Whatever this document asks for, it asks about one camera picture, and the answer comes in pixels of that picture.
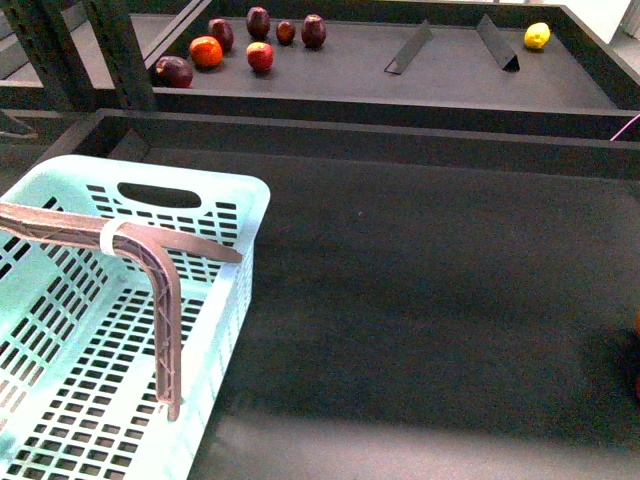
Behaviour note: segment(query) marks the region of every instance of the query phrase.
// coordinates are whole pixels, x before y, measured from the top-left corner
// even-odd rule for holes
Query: plastic basket
[[[162,206],[151,196],[150,204],[127,185],[187,203]],[[269,189],[246,176],[64,156],[0,200],[135,219],[243,255],[221,264],[169,251],[181,278],[183,341],[181,413],[171,422],[155,397],[146,274],[128,259],[0,231],[1,478],[185,478],[249,306]]]

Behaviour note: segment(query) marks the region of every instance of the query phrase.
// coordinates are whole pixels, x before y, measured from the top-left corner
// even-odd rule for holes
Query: orange
[[[189,45],[189,55],[198,67],[215,67],[222,61],[222,47],[213,37],[198,37]]]

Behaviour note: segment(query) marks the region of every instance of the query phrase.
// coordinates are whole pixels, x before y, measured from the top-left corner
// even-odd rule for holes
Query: black table surface
[[[191,479],[637,478],[629,187],[207,150],[142,161],[272,191]]]
[[[292,46],[284,47],[275,38],[278,20],[271,21],[268,41],[275,50],[274,66],[269,74],[256,75],[246,60],[246,48],[253,40],[245,21],[231,19],[235,36],[231,54],[215,69],[196,70],[192,89],[210,90],[216,95],[356,99],[416,105],[541,110],[616,108],[555,36],[544,51],[532,52],[523,45],[524,30],[503,29],[503,35],[518,54],[520,71],[515,73],[500,69],[474,28],[434,26],[434,38],[423,46],[402,75],[393,75],[384,69],[411,38],[415,25],[327,22],[324,46],[312,51],[300,39],[301,22],[294,23],[296,40]],[[187,58],[188,48],[172,53]]]

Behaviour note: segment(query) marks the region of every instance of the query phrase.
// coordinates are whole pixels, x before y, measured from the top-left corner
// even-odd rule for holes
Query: yellow lemon
[[[524,34],[524,44],[532,50],[540,50],[551,38],[551,31],[546,23],[534,23]]]

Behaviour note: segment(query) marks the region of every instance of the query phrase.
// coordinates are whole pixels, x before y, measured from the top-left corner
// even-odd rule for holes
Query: red apple
[[[327,38],[327,27],[320,15],[307,15],[300,33],[307,47],[320,48]]]
[[[247,14],[247,30],[256,40],[264,40],[271,28],[269,13],[262,7],[251,7]]]
[[[210,20],[207,25],[207,35],[218,40],[224,53],[229,53],[233,46],[233,30],[227,20],[224,18]]]
[[[191,65],[180,57],[165,56],[156,62],[156,78],[166,87],[189,88],[193,80]]]
[[[262,42],[253,42],[247,47],[247,61],[256,72],[266,72],[273,65],[273,48]]]
[[[276,37],[282,45],[291,45],[293,37],[296,36],[296,26],[289,20],[284,20],[278,24]]]

